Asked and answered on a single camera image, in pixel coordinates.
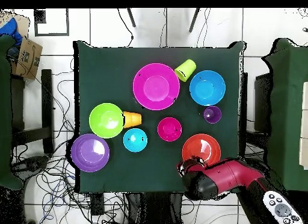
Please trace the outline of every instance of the tiled floor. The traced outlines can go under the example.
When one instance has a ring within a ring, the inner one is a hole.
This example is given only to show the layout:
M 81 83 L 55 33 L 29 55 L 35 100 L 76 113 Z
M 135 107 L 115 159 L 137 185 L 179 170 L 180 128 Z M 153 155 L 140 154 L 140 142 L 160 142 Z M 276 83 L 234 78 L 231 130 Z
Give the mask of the tiled floor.
M 189 33 L 188 29 L 194 15 L 194 10 L 194 8 L 168 8 L 167 46 L 196 47 L 198 42 L 199 47 L 222 48 L 228 47 L 234 41 L 245 41 L 247 49 L 244 52 L 244 70 L 248 72 L 247 119 L 254 120 L 254 79 L 256 76 L 269 71 L 261 57 L 270 52 L 276 38 L 288 37 L 298 45 L 308 42 L 308 33 L 303 31 L 304 27 L 308 27 L 307 9 L 202 8 L 197 17 L 194 30 L 192 33 Z M 126 30 L 115 8 L 69 9 L 69 36 L 48 37 L 35 37 L 33 10 L 16 9 L 14 12 L 27 16 L 30 19 L 29 38 L 43 46 L 37 79 L 40 79 L 42 69 L 52 69 L 54 74 L 54 97 L 59 100 L 64 107 L 64 111 L 70 106 L 66 118 L 75 127 L 73 73 L 71 73 L 71 68 L 73 68 L 71 66 L 73 64 L 72 42 L 74 40 L 83 40 L 97 47 L 127 46 L 131 41 L 130 33 Z M 159 47 L 160 43 L 161 46 L 166 46 L 165 28 L 162 33 L 162 27 L 165 24 L 164 8 L 132 8 L 137 24 L 136 28 L 132 27 L 128 12 L 125 9 L 121 9 L 120 12 L 123 20 L 134 35 L 131 43 L 132 47 Z M 65 15 L 63 13 L 63 10 L 51 12 L 47 9 L 46 20 L 48 23 L 38 24 L 38 30 L 61 33 L 60 30 L 62 28 L 57 26 L 55 20 L 58 20 L 58 23 L 64 24 Z M 205 16 L 208 17 L 208 24 L 204 26 L 198 40 L 200 31 L 205 24 Z M 67 99 L 59 93 L 57 86 Z M 37 128 L 42 125 L 42 120 L 38 117 L 41 116 L 40 101 L 40 84 L 37 81 L 26 81 L 25 128 Z M 73 133 L 58 132 L 63 124 L 63 114 L 56 103 L 54 103 L 54 107 L 55 145 L 57 146 L 71 138 Z M 247 128 L 253 130 L 253 122 L 247 122 Z M 29 149 L 23 156 L 30 157 L 43 154 L 41 141 L 33 142 L 28 144 L 28 146 Z M 61 158 L 60 156 L 65 154 L 65 146 L 63 144 L 59 148 L 55 158 Z M 24 146 L 19 146 L 17 153 L 19 154 L 23 150 Z M 247 149 L 247 153 L 252 153 L 251 149 Z M 52 167 L 56 163 L 53 162 L 48 167 Z M 46 183 L 46 178 L 49 182 L 55 182 L 50 184 L 49 187 Z M 68 179 L 73 185 L 73 178 Z M 45 213 L 45 211 L 50 209 L 51 198 L 49 193 L 53 192 L 52 189 L 60 188 L 61 190 L 61 185 L 57 186 L 58 182 L 56 180 L 56 176 L 50 175 L 39 175 L 29 180 L 25 195 L 27 219 L 34 219 L 39 223 L 47 215 L 42 224 L 90 224 L 84 217 L 85 215 L 91 218 L 88 209 L 81 210 L 76 205 L 75 208 L 62 205 L 63 201 L 61 198 L 54 198 L 56 206 L 51 208 L 49 214 Z M 106 194 L 107 199 L 113 196 L 113 194 Z M 87 205 L 87 200 L 78 199 L 85 206 Z M 109 205 L 106 205 L 105 209 L 112 210 L 114 200 L 116 199 L 112 198 L 108 201 Z M 182 220 L 184 224 L 249 224 L 244 211 L 238 205 L 238 199 L 235 194 L 230 194 L 220 201 L 202 201 L 199 207 L 199 201 L 193 204 L 183 198 Z M 116 213 L 115 220 L 121 222 L 123 220 L 122 211 L 116 210 Z M 102 217 L 93 216 L 92 219 L 96 223 L 99 218 L 99 223 L 101 223 L 102 219 L 109 220 L 111 216 L 110 214 L 109 216 L 104 215 Z

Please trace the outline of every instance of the purple bowl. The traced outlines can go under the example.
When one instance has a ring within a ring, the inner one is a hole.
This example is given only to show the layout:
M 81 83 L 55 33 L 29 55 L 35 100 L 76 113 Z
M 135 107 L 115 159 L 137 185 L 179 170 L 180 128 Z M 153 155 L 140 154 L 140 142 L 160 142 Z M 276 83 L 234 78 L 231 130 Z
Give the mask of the purple bowl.
M 203 112 L 203 117 L 207 122 L 215 124 L 221 119 L 221 111 L 217 106 L 208 106 Z
M 74 141 L 71 158 L 80 170 L 95 172 L 106 166 L 109 160 L 109 146 L 97 135 L 84 134 Z

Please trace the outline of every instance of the lime green cup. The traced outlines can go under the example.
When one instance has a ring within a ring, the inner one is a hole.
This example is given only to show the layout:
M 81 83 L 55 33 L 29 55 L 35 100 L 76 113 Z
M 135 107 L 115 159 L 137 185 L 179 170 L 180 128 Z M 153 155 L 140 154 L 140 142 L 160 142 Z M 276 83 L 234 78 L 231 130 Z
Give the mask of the lime green cup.
M 89 117 L 90 128 L 97 136 L 112 138 L 119 135 L 123 129 L 123 113 L 118 106 L 103 103 L 96 106 Z
M 176 76 L 181 81 L 187 81 L 191 74 L 195 71 L 196 64 L 191 59 L 187 59 L 183 64 L 174 70 Z

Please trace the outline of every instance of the magenta bowl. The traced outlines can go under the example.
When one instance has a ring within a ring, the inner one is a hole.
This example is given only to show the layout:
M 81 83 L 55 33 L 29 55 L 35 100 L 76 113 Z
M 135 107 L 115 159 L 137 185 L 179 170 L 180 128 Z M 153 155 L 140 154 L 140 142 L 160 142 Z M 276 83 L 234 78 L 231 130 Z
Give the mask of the magenta bowl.
M 157 132 L 164 141 L 173 142 L 180 137 L 182 126 L 177 119 L 167 117 L 158 123 Z
M 163 110 L 173 104 L 180 92 L 180 81 L 172 68 L 152 63 L 142 67 L 132 83 L 136 100 L 149 110 Z

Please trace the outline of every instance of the bowl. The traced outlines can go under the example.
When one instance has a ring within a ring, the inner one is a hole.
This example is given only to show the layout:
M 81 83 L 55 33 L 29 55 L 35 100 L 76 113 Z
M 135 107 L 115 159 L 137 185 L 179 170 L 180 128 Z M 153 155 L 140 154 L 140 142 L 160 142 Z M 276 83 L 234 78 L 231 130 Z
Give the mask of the bowl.
M 215 124 L 221 119 L 221 110 L 217 106 L 208 106 L 203 112 L 203 117 L 210 124 Z
M 147 146 L 147 135 L 139 128 L 131 128 L 124 134 L 123 144 L 131 152 L 140 152 Z
M 123 129 L 123 113 L 118 106 L 103 103 L 96 106 L 89 117 L 90 128 L 97 136 L 112 138 Z
M 183 160 L 189 160 L 192 156 L 200 157 L 208 166 L 219 162 L 221 151 L 216 139 L 207 134 L 191 136 L 183 145 Z
M 173 142 L 180 137 L 182 126 L 177 119 L 167 117 L 158 123 L 157 132 L 159 137 L 163 140 Z
M 96 172 L 106 166 L 109 160 L 109 146 L 97 135 L 84 134 L 73 142 L 70 156 L 80 170 Z
M 222 100 L 226 92 L 226 84 L 219 73 L 204 70 L 192 78 L 189 91 L 196 103 L 210 106 Z
M 137 72 L 132 88 L 139 104 L 157 111 L 173 104 L 180 92 L 180 81 L 169 66 L 152 63 Z

